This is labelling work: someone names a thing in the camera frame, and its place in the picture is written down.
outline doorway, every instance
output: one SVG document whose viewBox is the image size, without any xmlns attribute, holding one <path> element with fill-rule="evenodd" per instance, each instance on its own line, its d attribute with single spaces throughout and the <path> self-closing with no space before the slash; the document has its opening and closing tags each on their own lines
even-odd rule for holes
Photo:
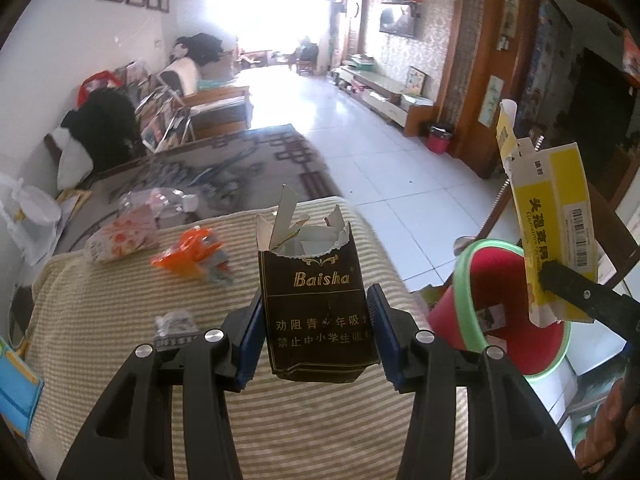
<svg viewBox="0 0 640 480">
<path fill-rule="evenodd" d="M 544 147 L 576 142 L 588 180 L 612 200 L 637 168 L 638 91 L 622 73 L 623 29 L 576 0 L 540 0 L 516 132 Z"/>
<path fill-rule="evenodd" d="M 340 66 L 347 35 L 347 2 L 348 0 L 331 0 L 331 17 L 329 21 L 329 56 L 331 68 Z"/>
</svg>

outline poster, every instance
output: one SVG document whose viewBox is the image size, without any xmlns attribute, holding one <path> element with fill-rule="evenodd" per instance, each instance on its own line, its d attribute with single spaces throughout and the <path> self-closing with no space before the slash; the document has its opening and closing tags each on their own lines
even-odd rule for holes
<svg viewBox="0 0 640 480">
<path fill-rule="evenodd" d="M 502 92 L 503 85 L 504 81 L 499 77 L 492 75 L 489 78 L 484 101 L 482 101 L 482 108 L 480 108 L 480 116 L 478 117 L 478 122 L 484 124 L 487 128 L 494 122 L 494 115 L 498 104 L 500 104 L 500 92 Z"/>
<path fill-rule="evenodd" d="M 520 9 L 520 0 L 504 0 L 504 10 L 502 11 L 502 25 L 500 26 L 500 34 L 509 38 L 516 37 L 518 29 L 518 10 Z"/>
</svg>

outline white tile floor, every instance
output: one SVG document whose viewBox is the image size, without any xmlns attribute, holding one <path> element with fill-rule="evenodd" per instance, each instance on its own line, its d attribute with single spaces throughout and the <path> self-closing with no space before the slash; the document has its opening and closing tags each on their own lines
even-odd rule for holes
<svg viewBox="0 0 640 480">
<path fill-rule="evenodd" d="M 409 290 L 439 285 L 453 270 L 453 242 L 478 232 L 502 185 L 482 180 L 462 161 L 403 137 L 378 115 L 322 77 L 286 66 L 245 70 L 253 128 L 291 123 L 322 153 L 342 195 L 367 219 Z M 515 209 L 492 237 L 519 239 Z M 567 361 L 534 389 L 556 419 L 570 384 Z"/>
</svg>

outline green bucket rim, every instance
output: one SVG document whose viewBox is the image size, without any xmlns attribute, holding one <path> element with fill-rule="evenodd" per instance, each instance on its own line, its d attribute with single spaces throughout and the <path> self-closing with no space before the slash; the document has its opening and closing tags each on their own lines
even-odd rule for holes
<svg viewBox="0 0 640 480">
<path fill-rule="evenodd" d="M 524 257 L 524 251 L 521 247 L 503 240 L 493 240 L 491 238 L 478 240 L 477 242 L 472 243 L 458 257 L 456 267 L 453 271 L 454 307 L 456 309 L 456 317 L 458 318 L 458 327 L 460 328 L 462 341 L 465 343 L 465 347 L 472 352 L 482 352 L 482 350 L 489 345 L 487 344 L 484 334 L 482 334 L 482 330 L 480 329 L 480 325 L 478 324 L 478 318 L 475 316 L 475 309 L 472 308 L 474 302 L 471 296 L 471 276 L 468 270 L 470 269 L 471 260 L 473 259 L 474 254 L 476 254 L 480 249 L 488 247 L 505 249 L 511 253 Z M 469 315 L 469 307 L 473 310 L 473 316 Z M 556 368 L 558 368 L 558 365 L 566 355 L 570 336 L 571 323 L 565 321 L 562 342 L 560 343 L 560 348 L 558 349 L 556 357 L 551 361 L 551 364 L 541 372 L 533 375 L 525 375 L 529 383 L 533 383 L 547 377 Z"/>
</svg>

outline torn cardboard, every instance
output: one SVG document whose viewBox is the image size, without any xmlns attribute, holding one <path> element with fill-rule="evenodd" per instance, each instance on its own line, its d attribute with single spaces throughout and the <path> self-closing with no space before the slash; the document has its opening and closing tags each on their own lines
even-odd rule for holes
<svg viewBox="0 0 640 480">
<path fill-rule="evenodd" d="M 325 226 L 291 223 L 282 187 L 275 222 L 258 216 L 258 265 L 271 370 L 291 381 L 347 383 L 378 362 L 351 225 L 339 206 Z"/>
<path fill-rule="evenodd" d="M 597 244 L 578 145 L 536 152 L 529 137 L 516 139 L 513 133 L 516 110 L 514 101 L 500 104 L 497 139 L 522 234 L 529 319 L 540 328 L 558 320 L 593 322 L 577 307 L 542 290 L 538 279 L 542 264 L 551 260 L 596 279 Z"/>
</svg>

